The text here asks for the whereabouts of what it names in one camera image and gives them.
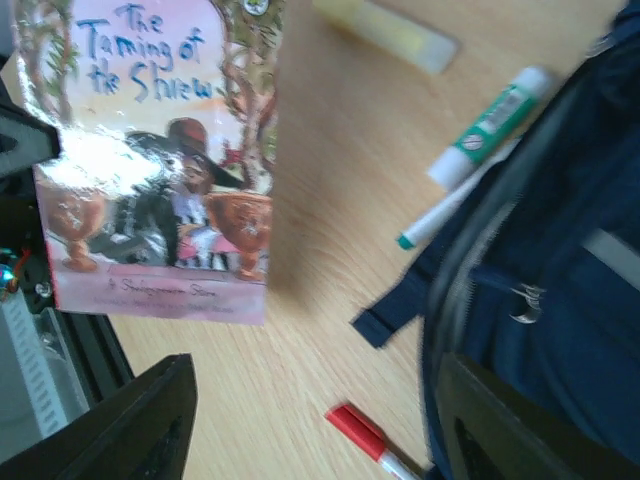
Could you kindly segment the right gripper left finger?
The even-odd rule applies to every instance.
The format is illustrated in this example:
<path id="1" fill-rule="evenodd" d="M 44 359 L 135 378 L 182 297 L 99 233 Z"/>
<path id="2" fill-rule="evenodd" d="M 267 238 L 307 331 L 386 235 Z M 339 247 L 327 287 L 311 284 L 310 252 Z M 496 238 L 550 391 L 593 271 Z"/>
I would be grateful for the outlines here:
<path id="1" fill-rule="evenodd" d="M 194 427 L 192 356 L 170 355 L 1 465 L 3 479 L 181 479 Z"/>

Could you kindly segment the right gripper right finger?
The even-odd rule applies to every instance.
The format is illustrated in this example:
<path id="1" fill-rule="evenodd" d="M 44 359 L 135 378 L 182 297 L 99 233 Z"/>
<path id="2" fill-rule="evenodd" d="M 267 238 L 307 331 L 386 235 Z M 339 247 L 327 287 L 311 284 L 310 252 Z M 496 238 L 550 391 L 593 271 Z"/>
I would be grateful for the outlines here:
<path id="1" fill-rule="evenodd" d="M 472 360 L 447 353 L 439 418 L 455 479 L 637 479 L 639 466 L 552 417 Z"/>

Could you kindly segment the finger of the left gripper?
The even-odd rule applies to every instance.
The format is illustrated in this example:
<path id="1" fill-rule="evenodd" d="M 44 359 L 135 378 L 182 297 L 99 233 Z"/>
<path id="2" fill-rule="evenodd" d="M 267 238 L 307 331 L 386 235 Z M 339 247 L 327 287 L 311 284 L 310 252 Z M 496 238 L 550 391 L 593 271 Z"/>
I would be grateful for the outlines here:
<path id="1" fill-rule="evenodd" d="M 57 129 L 18 107 L 4 82 L 1 82 L 0 121 L 2 179 L 59 156 Z"/>

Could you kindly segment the purple illustrated booklet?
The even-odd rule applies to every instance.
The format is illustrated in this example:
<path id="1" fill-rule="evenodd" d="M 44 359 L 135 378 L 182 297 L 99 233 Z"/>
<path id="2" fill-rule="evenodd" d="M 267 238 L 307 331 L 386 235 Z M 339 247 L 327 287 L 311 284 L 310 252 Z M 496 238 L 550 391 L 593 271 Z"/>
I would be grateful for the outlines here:
<path id="1" fill-rule="evenodd" d="M 260 325 L 280 1 L 15 1 L 57 307 Z"/>

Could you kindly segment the navy blue backpack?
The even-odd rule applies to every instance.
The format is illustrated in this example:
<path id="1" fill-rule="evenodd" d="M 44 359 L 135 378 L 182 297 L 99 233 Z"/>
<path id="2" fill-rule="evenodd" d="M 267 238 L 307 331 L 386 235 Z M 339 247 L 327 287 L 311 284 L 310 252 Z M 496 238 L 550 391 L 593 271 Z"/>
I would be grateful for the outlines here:
<path id="1" fill-rule="evenodd" d="M 448 352 L 638 460 L 637 2 L 353 326 L 378 348 L 416 317 L 428 478 L 452 475 L 436 406 Z"/>

